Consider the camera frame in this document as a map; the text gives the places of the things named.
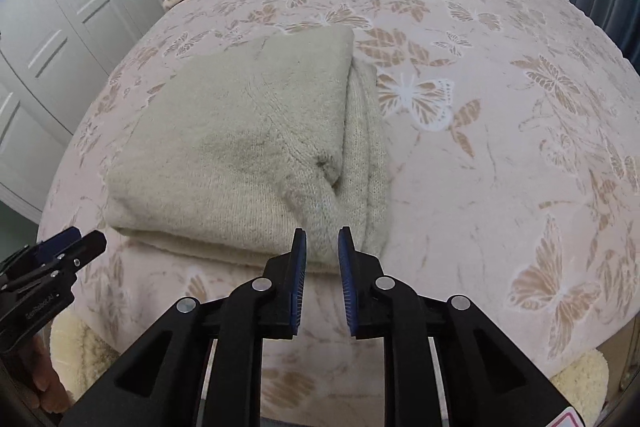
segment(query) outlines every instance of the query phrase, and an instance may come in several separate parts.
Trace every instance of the white wardrobe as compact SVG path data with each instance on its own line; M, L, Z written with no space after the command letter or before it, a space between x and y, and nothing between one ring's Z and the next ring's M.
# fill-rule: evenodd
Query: white wardrobe
M0 200L38 222L66 146L163 0L0 0Z

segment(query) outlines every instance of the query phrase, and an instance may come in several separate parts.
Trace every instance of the white butterfly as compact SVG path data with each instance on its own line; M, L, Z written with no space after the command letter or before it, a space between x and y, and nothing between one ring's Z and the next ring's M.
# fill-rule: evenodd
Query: white butterfly
M470 12L455 2L447 2L447 6L449 7L449 14L454 19L463 22L478 21L494 32L499 32L502 29L500 19L494 13Z
M401 110L407 110L418 125L427 131L442 131L453 117L453 82L446 78L418 81L412 75L408 83L404 75L400 82L388 74L378 77L378 100L383 116L386 118Z

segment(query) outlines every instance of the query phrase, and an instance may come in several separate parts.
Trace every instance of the bedsheet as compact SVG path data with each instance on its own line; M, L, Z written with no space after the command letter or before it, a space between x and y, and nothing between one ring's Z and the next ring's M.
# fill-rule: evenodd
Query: bedsheet
M388 274L432 298L469 295L547 375L638 312L640 78L567 0L186 0L113 71L43 214L41 239L69 225L107 235L74 286L91 328L122 351L181 296L221 298L258 275L107 229L105 174L190 57L334 23L378 68ZM382 345L348 336L339 279L309 274L299 336L265 342L262 413L379 426L382 375Z

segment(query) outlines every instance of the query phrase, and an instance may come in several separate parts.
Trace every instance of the black clamp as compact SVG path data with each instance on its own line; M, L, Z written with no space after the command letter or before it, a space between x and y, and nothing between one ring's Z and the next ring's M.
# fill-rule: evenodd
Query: black clamp
M82 237L71 227L0 264L0 355L14 354L74 301L76 272L106 247L102 232Z
M186 297L164 313L64 416L61 427L194 426L217 339L203 426L258 427L263 339L298 333L306 235L223 299Z
M433 339L450 427L545 427L570 404L509 338L465 296L419 296L356 251L348 227L338 238L351 334L383 337L385 427L439 426Z

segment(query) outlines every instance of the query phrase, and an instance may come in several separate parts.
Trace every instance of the beige knit sweater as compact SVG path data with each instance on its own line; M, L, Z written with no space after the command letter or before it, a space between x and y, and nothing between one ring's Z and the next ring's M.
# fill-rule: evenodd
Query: beige knit sweater
M108 173L107 221L156 247L263 265L306 230L309 269L337 234L380 254L386 152L376 71L330 26L196 57L142 114Z

